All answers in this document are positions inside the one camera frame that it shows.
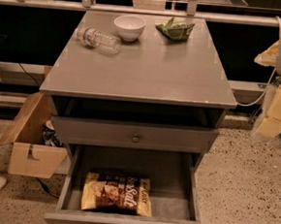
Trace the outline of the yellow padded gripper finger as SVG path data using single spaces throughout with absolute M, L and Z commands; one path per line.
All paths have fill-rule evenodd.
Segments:
M 268 141 L 281 134 L 281 85 L 270 85 L 263 102 L 262 113 L 252 129 L 255 140 Z
M 281 40 L 278 40 L 270 48 L 259 53 L 257 57 L 255 57 L 256 64 L 266 67 L 275 67 L 277 62 L 277 53 L 280 49 L 280 45 Z

